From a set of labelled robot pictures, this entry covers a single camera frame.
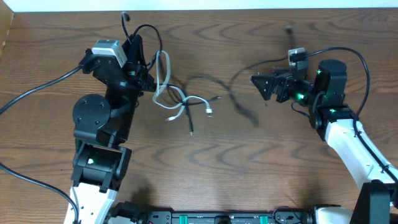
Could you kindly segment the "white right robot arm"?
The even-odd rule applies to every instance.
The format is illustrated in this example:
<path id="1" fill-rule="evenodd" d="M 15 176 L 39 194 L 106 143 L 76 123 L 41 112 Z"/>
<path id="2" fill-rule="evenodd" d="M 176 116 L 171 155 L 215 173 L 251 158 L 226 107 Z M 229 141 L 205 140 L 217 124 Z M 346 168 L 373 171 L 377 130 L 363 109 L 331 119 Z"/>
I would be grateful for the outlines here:
<path id="1" fill-rule="evenodd" d="M 360 189 L 355 208 L 314 206 L 302 223 L 392 223 L 391 207 L 397 206 L 397 168 L 369 139 L 354 111 L 344 103 L 346 65 L 334 59 L 318 65 L 314 83 L 305 69 L 253 75 L 251 83 L 265 100 L 271 95 L 283 103 L 292 100 L 308 108 L 311 127 L 340 157 Z"/>

